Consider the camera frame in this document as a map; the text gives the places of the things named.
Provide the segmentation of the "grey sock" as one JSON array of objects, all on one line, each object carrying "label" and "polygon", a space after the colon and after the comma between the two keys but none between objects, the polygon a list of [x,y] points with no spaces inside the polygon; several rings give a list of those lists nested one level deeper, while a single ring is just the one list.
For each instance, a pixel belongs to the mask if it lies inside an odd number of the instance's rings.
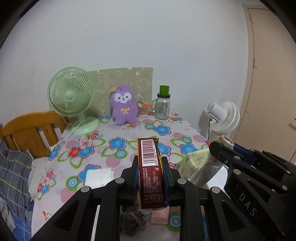
[{"label": "grey sock", "polygon": [[138,205],[128,206],[120,212],[120,233],[135,236],[145,226],[144,214]]}]

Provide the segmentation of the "white cloth pack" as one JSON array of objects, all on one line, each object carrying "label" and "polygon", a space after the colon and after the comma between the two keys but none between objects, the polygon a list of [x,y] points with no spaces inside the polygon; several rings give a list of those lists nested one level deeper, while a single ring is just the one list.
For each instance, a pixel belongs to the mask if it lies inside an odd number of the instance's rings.
[{"label": "white cloth pack", "polygon": [[91,189],[104,187],[114,179],[114,171],[111,168],[91,169],[86,172],[85,186]]}]

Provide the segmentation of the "pink paper packet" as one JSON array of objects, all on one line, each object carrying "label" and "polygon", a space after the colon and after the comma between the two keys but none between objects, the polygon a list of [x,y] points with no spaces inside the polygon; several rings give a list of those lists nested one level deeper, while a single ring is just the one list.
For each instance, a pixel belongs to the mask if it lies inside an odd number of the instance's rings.
[{"label": "pink paper packet", "polygon": [[167,225],[170,214],[170,208],[155,210],[152,212],[151,223],[156,225]]}]

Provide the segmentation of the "red barcode box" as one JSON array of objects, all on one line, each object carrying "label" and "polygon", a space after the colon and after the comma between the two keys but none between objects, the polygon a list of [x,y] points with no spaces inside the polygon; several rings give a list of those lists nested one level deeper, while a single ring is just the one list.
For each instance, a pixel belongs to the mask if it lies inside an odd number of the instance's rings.
[{"label": "red barcode box", "polygon": [[137,139],[140,209],[166,208],[164,175],[156,138]]}]

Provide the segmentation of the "yellow cartoon storage box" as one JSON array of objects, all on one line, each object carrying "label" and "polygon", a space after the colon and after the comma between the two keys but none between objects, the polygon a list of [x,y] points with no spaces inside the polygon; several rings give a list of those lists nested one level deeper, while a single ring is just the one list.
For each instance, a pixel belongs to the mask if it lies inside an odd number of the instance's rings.
[{"label": "yellow cartoon storage box", "polygon": [[178,172],[181,178],[203,188],[223,166],[206,148],[187,154]]}]

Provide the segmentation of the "floral tablecloth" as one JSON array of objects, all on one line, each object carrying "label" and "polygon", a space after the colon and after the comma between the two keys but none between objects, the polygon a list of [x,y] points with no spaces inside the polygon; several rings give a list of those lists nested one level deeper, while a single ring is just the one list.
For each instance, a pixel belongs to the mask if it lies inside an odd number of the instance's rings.
[{"label": "floral tablecloth", "polygon": [[132,165],[137,155],[138,138],[157,138],[159,150],[178,169],[190,152],[206,149],[209,142],[178,113],[168,120],[157,120],[150,113],[137,123],[117,126],[110,116],[100,118],[100,127],[86,135],[68,136],[67,128],[60,143],[50,154],[37,187],[32,234],[85,183],[91,169],[111,168],[114,177]]}]

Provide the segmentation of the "beige door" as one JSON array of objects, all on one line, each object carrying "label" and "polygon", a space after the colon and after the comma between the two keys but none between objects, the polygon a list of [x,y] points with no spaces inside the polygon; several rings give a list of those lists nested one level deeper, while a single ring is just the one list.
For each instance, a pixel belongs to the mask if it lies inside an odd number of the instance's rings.
[{"label": "beige door", "polygon": [[231,137],[247,149],[295,163],[295,42],[263,5],[243,5],[248,70],[241,121]]}]

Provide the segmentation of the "white floor fan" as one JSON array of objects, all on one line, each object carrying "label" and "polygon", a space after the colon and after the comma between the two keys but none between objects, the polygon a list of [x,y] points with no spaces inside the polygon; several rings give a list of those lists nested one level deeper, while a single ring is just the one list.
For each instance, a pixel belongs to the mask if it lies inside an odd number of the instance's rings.
[{"label": "white floor fan", "polygon": [[208,101],[202,107],[198,128],[203,137],[207,141],[230,137],[240,122],[239,108],[231,101]]}]

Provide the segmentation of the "crumpled white cloth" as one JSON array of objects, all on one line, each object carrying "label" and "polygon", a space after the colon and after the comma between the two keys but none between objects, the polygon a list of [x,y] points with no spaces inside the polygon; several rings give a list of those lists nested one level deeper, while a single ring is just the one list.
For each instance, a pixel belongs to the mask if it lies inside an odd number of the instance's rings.
[{"label": "crumpled white cloth", "polygon": [[9,210],[8,204],[2,198],[0,198],[0,213],[5,223],[7,224],[8,228],[10,229],[10,231],[13,232],[14,229],[16,228],[15,222]]}]

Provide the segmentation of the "grey plaid pillow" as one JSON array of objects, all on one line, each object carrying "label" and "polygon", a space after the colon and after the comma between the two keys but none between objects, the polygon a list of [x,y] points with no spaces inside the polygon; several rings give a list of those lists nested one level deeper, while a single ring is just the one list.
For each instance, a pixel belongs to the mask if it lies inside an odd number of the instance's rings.
[{"label": "grey plaid pillow", "polygon": [[1,143],[1,198],[15,216],[28,222],[32,221],[34,207],[28,187],[31,165],[29,152],[10,150]]}]

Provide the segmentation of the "wooden bed headboard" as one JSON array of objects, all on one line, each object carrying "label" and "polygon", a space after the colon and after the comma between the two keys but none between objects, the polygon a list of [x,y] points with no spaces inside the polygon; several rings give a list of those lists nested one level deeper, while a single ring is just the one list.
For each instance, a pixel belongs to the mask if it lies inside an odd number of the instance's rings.
[{"label": "wooden bed headboard", "polygon": [[61,132],[66,129],[66,122],[54,111],[29,113],[19,116],[1,128],[1,140],[11,150],[26,151],[34,158],[48,157],[51,152],[46,147],[39,131],[42,131],[49,145],[58,142],[54,127]]}]

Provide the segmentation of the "purple plush toy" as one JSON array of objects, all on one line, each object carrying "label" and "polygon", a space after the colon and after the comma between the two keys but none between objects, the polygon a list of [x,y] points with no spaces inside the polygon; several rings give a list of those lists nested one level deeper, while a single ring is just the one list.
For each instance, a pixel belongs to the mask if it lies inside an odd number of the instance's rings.
[{"label": "purple plush toy", "polygon": [[112,110],[112,118],[115,125],[136,123],[138,107],[130,85],[123,84],[110,90],[109,103]]}]

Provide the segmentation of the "toothpick jar orange lid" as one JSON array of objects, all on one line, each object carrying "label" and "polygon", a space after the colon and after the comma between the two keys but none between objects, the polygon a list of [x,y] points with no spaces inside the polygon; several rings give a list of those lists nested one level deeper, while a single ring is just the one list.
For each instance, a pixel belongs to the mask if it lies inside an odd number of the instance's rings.
[{"label": "toothpick jar orange lid", "polygon": [[149,111],[149,108],[151,108],[151,104],[138,101],[137,107],[138,107],[138,116],[141,118],[144,118],[147,116],[147,112]]}]

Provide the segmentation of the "glass mason jar green lid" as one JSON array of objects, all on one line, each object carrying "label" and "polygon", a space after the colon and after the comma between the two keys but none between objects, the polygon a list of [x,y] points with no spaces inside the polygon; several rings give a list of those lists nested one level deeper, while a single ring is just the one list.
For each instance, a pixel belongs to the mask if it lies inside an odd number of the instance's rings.
[{"label": "glass mason jar green lid", "polygon": [[152,111],[158,120],[167,120],[169,117],[171,97],[169,89],[168,85],[160,85],[157,99],[152,101]]}]

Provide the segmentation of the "green desk fan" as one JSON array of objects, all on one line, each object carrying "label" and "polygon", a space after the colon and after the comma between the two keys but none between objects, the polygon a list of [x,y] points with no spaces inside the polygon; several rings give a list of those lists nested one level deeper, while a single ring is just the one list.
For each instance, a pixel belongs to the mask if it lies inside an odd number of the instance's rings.
[{"label": "green desk fan", "polygon": [[93,101],[94,88],[85,70],[66,67],[57,72],[49,82],[47,96],[50,107],[57,114],[77,117],[71,129],[73,134],[86,135],[99,128],[98,118],[86,116]]}]

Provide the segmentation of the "green patterned backboard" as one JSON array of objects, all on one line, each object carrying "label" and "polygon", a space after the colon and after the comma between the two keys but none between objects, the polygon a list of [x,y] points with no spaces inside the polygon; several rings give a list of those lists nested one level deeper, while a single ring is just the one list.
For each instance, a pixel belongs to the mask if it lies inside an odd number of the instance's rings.
[{"label": "green patterned backboard", "polygon": [[120,91],[134,95],[135,102],[150,103],[152,101],[152,74],[150,67],[113,68],[92,70],[88,72],[94,89],[93,101],[86,116],[101,117],[112,114],[109,99],[112,91]]}]

